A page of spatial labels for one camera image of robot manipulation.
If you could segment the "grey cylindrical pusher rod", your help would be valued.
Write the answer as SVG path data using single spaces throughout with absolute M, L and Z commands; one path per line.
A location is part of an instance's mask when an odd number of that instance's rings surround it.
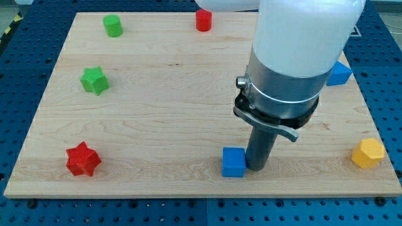
M 260 171 L 266 166 L 276 138 L 276 134 L 253 127 L 245 153 L 246 167 L 249 170 Z

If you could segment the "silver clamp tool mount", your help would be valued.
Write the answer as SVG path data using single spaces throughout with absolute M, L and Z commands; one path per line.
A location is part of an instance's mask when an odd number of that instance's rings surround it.
M 312 77 L 285 75 L 264 65 L 252 50 L 245 74 L 236 78 L 240 93 L 234 113 L 252 125 L 250 140 L 280 135 L 295 142 L 296 130 L 310 120 L 331 74 L 329 70 Z

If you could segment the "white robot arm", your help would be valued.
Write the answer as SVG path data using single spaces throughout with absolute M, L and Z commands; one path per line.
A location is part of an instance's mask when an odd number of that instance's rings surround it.
M 363 9 L 363 0 L 197 0 L 211 12 L 257 10 L 234 113 L 252 126 L 246 166 L 263 169 L 277 136 L 298 139 Z

